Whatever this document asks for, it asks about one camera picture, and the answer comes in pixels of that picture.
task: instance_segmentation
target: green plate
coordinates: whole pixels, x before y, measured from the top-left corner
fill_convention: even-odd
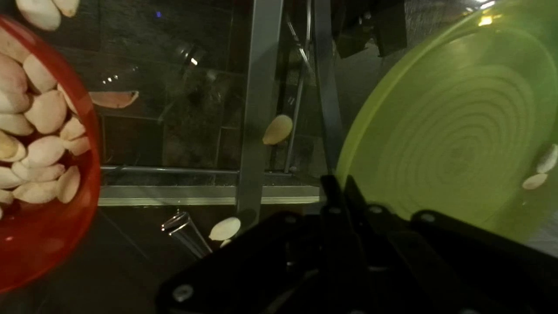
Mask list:
[[[553,19],[535,15],[478,12],[408,52],[351,127],[338,178],[403,218],[436,209],[513,239],[539,228],[558,169],[537,190],[521,183],[558,143],[558,75]]]

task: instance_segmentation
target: black object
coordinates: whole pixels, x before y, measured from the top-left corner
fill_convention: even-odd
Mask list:
[[[323,178],[319,216],[279,213],[161,286],[161,312],[558,312],[558,260],[436,211],[403,221]]]

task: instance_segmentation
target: orange bowl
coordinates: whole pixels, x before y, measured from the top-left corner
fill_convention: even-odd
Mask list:
[[[68,158],[82,172],[80,188],[70,204],[30,206],[14,202],[4,207],[0,220],[0,293],[23,286],[65,261],[84,237],[100,199],[98,120],[87,90],[44,40],[9,17],[0,17],[0,52],[5,45],[21,45],[35,54],[66,90],[86,125],[91,151]]]

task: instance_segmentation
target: green bowl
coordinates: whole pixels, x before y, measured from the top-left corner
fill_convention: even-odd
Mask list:
[[[558,207],[558,3],[504,1],[412,49],[366,99],[337,167],[403,218],[436,209],[527,239]]]

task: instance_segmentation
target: red bowl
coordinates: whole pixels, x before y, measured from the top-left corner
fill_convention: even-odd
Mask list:
[[[5,209],[0,220],[0,293],[4,293],[44,275],[70,256],[96,213],[101,178],[96,113],[73,69],[44,40],[9,17],[0,17],[0,36],[0,45],[5,45],[5,36],[12,36],[45,64],[77,108],[91,141],[91,151],[72,160],[82,172],[82,183],[70,204],[19,202]]]

